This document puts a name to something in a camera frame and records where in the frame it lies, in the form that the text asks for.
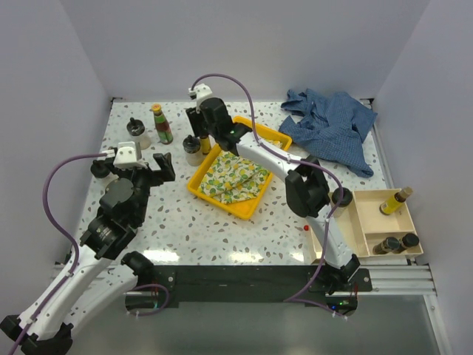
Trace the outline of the yellow label oil bottle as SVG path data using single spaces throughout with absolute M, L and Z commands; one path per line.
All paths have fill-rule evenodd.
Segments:
M 379 210 L 382 214 L 391 215 L 404 205 L 406 200 L 412 195 L 413 189 L 409 186 L 402 188 L 389 198 L 387 198 L 380 206 Z

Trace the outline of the dark pepper grinder jar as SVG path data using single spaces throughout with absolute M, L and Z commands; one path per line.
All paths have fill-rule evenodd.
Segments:
M 407 233 L 403 237 L 401 237 L 399 240 L 399 252 L 404 252 L 408 249 L 412 249 L 414 247 L 417 247 L 419 245 L 419 237 L 414 234 L 414 233 Z

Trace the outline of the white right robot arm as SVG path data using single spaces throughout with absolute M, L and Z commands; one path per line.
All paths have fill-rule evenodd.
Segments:
M 320 231 L 323 247 L 321 265 L 310 278 L 316 278 L 339 291 L 347 290 L 355 282 L 360 262 L 333 220 L 336 207 L 330 205 L 329 186 L 316 158 L 305 159 L 258 139 L 256 128 L 232 121 L 226 105 L 212 94 L 199 98 L 190 94 L 195 106 L 186 114 L 196 134 L 206 133 L 226 152 L 261 165 L 285 184 L 286 203 L 290 210 L 303 217 L 314 232 Z

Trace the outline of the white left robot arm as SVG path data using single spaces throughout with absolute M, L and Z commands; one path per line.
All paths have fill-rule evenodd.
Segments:
M 154 264 L 143 254 L 123 250 L 143 225 L 153 187 L 175 179 L 171 154 L 155 153 L 159 168 L 133 157 L 121 163 L 122 152 L 111 149 L 89 155 L 108 173 L 118 176 L 100 199 L 95 219 L 80 240 L 58 224 L 50 211 L 48 193 L 59 163 L 48 175 L 42 192 L 44 211 L 51 224 L 72 244 L 72 255 L 45 292 L 25 311 L 1 321 L 1 330 L 14 341 L 10 353 L 66 354 L 73 337 L 86 321 L 118 295 L 154 288 Z

